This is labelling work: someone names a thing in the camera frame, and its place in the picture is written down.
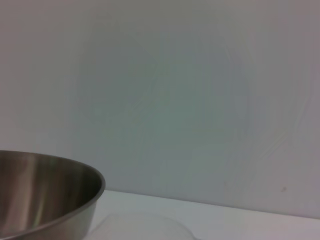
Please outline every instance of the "stainless steel bowl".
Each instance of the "stainless steel bowl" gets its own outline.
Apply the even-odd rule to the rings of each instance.
[[[80,240],[104,188],[83,163],[0,151],[0,240]]]

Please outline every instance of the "white table surface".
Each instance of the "white table surface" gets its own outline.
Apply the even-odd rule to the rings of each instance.
[[[183,223],[201,240],[319,240],[320,220],[160,197],[105,191],[91,229],[110,213],[160,214]]]

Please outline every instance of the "white countertop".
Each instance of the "white countertop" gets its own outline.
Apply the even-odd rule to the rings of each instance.
[[[105,191],[91,229],[108,214],[144,212],[180,221],[201,240],[319,240],[320,220]]]

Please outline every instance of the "white wall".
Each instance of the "white wall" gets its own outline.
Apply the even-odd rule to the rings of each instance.
[[[112,190],[320,217],[317,0],[1,5],[1,148]]]

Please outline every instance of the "bowl rim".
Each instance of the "bowl rim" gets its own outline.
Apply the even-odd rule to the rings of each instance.
[[[100,171],[98,171],[96,168],[85,164],[83,162],[80,161],[76,161],[76,160],[72,160],[69,158],[65,158],[65,157],[60,157],[60,156],[54,156],[54,155],[49,155],[49,154],[42,154],[42,153],[36,153],[36,152],[26,152],[26,151],[11,151],[11,150],[0,150],[0,153],[14,153],[14,154],[28,154],[28,155],[34,155],[34,156],[38,156],[38,157],[51,157],[51,158],[56,158],[56,159],[60,159],[60,160],[66,160],[69,162],[73,162],[75,164],[79,164],[82,165],[90,170],[92,170],[100,179],[101,181],[101,187],[100,190],[97,192],[97,194],[91,198],[88,202],[86,202],[85,204],[83,204],[82,206],[78,207],[77,209],[56,218],[55,220],[49,221],[47,223],[44,223],[42,225],[39,225],[37,227],[33,227],[30,229],[26,229],[26,230],[22,230],[22,231],[17,231],[15,233],[10,233],[8,235],[4,235],[4,236],[0,236],[0,240],[12,240],[14,238],[18,238],[18,237],[24,237],[30,234],[33,234],[35,232],[39,232],[48,228],[51,228],[53,226],[56,226],[60,223],[63,223],[67,220],[69,220],[70,218],[78,215],[79,213],[83,212],[84,210],[88,209],[90,206],[92,206],[93,204],[95,204],[97,202],[97,200],[101,197],[101,195],[103,194],[103,192],[105,191],[106,188],[106,180],[104,178],[104,176],[102,175],[102,173]]]

